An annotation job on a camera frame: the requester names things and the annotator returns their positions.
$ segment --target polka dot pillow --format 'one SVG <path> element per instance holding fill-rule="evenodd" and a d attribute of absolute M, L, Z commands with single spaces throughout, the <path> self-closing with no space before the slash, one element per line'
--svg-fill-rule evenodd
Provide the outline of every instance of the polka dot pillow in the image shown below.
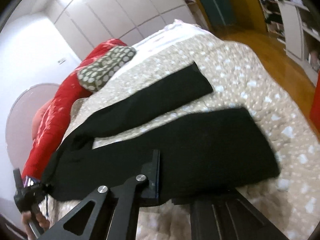
<path fill-rule="evenodd" d="M 79 83 L 91 92 L 99 91 L 124 64 L 136 55 L 133 47 L 116 46 L 92 64 L 79 70 Z"/>

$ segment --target bedspread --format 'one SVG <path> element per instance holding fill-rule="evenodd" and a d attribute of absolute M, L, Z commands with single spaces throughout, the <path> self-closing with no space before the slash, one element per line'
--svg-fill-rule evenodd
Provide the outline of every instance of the bedspread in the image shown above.
<path fill-rule="evenodd" d="M 276 150 L 282 170 L 278 179 L 238 190 L 289 239 L 306 240 L 320 220 L 319 144 L 298 106 L 244 44 L 204 34 L 162 50 L 111 80 L 88 99 L 78 100 L 73 105 L 72 121 L 64 137 L 95 111 L 127 98 L 192 61 L 215 93 L 140 127 L 109 138 L 96 138 L 93 147 L 138 136 L 185 114 L 244 105 Z M 58 203 L 49 198 L 51 225 L 77 203 Z M 188 210 L 170 202 L 160 207 L 141 208 L 136 238 L 190 239 Z"/>

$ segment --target human hand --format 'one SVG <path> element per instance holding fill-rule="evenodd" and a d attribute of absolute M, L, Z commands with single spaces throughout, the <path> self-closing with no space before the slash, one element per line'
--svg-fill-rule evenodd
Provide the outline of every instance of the human hand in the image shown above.
<path fill-rule="evenodd" d="M 36 219 L 39 222 L 39 225 L 44 229 L 44 231 L 48 230 L 50 227 L 50 222 L 45 218 L 45 216 L 39 212 L 36 214 Z M 29 225 L 29 222 L 31 221 L 31 212 L 22 212 L 22 224 L 26 230 L 26 233 L 28 235 L 28 239 L 30 240 L 36 240 L 36 237 Z"/>

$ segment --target white bed sheet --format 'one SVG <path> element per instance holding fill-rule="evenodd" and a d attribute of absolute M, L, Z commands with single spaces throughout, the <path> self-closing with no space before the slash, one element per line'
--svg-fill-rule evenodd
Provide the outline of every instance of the white bed sheet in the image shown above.
<path fill-rule="evenodd" d="M 162 30 L 159 30 L 158 32 L 133 45 L 133 47 L 137 50 L 136 55 L 130 62 L 119 69 L 110 80 L 117 78 L 127 70 L 141 63 L 146 58 L 179 41 L 184 41 L 195 35 L 206 33 L 209 32 L 197 27 L 196 25 L 184 23 L 180 20 L 174 20 L 172 24 L 165 26 Z"/>

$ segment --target red object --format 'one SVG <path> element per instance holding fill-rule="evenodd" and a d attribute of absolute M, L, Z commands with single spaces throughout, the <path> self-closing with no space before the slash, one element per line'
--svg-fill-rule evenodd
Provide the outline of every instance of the red object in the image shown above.
<path fill-rule="evenodd" d="M 310 119 L 320 132 L 320 82 L 317 83 L 315 96 L 313 97 L 313 104 L 310 111 Z"/>
<path fill-rule="evenodd" d="M 115 46 L 127 46 L 121 40 L 111 39 L 99 44 L 81 64 L 62 82 L 54 98 L 45 111 L 29 158 L 24 166 L 22 177 L 41 179 L 52 153 L 59 147 L 70 123 L 70 111 L 79 98 L 89 97 L 92 93 L 80 86 L 77 72 L 105 55 Z"/>

